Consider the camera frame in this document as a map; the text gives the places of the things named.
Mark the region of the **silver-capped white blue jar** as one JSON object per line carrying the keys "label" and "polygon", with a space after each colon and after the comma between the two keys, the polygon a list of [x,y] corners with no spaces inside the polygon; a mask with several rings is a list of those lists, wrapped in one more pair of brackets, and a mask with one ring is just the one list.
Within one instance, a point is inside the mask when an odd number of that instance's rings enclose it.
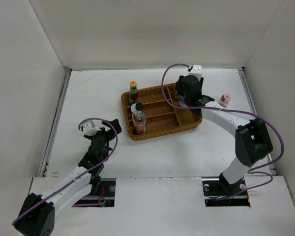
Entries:
{"label": "silver-capped white blue jar", "polygon": [[188,106],[185,104],[185,99],[184,99],[183,96],[180,97],[179,105],[180,105],[181,107],[188,107]]}

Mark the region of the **dark soy sauce bottle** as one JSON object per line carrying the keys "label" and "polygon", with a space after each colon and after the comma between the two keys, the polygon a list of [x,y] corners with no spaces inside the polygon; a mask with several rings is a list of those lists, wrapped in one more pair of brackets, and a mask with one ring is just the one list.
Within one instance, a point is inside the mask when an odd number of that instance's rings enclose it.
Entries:
{"label": "dark soy sauce bottle", "polygon": [[136,135],[143,135],[146,133],[147,116],[143,109],[142,103],[135,104],[135,112],[132,114],[133,124]]}

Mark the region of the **yellow-capped green-label sauce bottle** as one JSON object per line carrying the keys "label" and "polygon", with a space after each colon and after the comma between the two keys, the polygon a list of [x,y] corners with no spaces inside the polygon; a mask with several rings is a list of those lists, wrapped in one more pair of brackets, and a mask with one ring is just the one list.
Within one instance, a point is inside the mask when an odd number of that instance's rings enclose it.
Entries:
{"label": "yellow-capped green-label sauce bottle", "polygon": [[129,103],[133,105],[137,102],[139,98],[138,89],[137,89],[137,82],[131,81],[130,82],[130,89],[129,89]]}

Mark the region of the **black-capped pepper grinder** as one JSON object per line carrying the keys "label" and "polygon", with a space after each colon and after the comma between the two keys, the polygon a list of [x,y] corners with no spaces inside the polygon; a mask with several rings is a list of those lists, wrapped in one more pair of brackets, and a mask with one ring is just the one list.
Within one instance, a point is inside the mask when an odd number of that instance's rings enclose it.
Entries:
{"label": "black-capped pepper grinder", "polygon": [[180,100],[180,95],[178,93],[178,90],[177,90],[177,86],[176,85],[174,85],[174,87],[173,87],[173,97],[176,100]]}

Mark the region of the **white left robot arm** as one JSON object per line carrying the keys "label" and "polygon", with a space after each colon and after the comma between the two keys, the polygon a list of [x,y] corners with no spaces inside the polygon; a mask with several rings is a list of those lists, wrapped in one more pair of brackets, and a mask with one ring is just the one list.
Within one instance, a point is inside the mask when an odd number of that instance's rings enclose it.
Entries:
{"label": "white left robot arm", "polygon": [[103,127],[96,127],[94,118],[80,122],[78,129],[90,146],[84,157],[69,175],[58,184],[41,193],[30,193],[21,207],[12,226],[24,236],[49,236],[57,218],[67,209],[76,205],[84,196],[95,196],[100,192],[100,173],[115,151],[110,141],[118,141],[122,132],[118,119],[100,119]]}

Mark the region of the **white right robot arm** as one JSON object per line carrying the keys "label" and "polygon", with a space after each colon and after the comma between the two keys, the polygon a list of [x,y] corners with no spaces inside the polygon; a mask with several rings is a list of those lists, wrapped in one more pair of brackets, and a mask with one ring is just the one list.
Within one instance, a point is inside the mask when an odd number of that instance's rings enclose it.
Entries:
{"label": "white right robot arm", "polygon": [[204,79],[194,75],[180,76],[175,83],[177,95],[184,98],[187,108],[229,132],[235,139],[235,155],[229,167],[219,175],[218,189],[231,194],[244,175],[259,160],[273,151],[265,122],[260,118],[246,119],[226,112],[214,98],[202,94]]}

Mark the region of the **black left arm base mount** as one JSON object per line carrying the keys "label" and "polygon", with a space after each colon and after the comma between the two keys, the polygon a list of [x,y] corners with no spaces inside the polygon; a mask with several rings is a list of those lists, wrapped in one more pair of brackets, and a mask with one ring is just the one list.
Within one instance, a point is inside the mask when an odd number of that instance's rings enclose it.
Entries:
{"label": "black left arm base mount", "polygon": [[77,201],[73,207],[114,207],[116,183],[115,178],[98,177],[91,192]]}

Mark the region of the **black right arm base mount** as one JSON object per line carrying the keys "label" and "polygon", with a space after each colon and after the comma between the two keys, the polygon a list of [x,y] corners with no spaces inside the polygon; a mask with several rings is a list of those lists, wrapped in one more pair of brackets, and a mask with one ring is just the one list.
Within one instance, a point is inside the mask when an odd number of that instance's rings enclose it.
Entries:
{"label": "black right arm base mount", "polygon": [[248,193],[240,191],[246,188],[246,182],[242,178],[231,187],[222,188],[219,178],[202,178],[202,186],[206,207],[250,207]]}

